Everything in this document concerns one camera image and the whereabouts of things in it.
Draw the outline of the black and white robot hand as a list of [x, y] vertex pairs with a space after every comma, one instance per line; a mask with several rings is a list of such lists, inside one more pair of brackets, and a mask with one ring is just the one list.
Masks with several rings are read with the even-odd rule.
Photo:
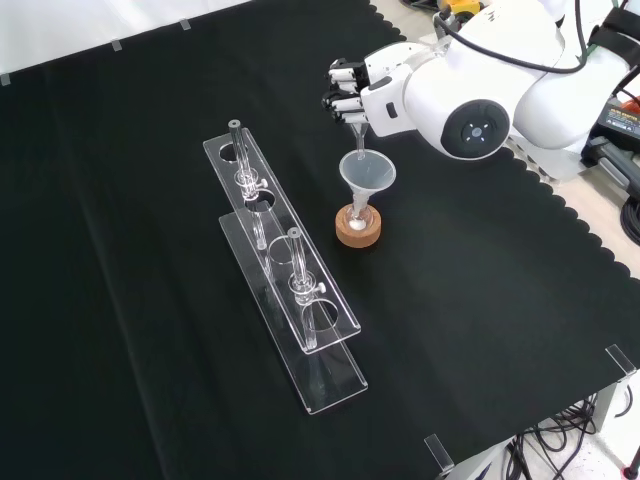
[[447, 43], [403, 41], [361, 62], [339, 58], [329, 66], [329, 89], [322, 96], [322, 106], [336, 122], [367, 124], [379, 137], [412, 131], [416, 126], [405, 108], [406, 85], [418, 68], [447, 50]]

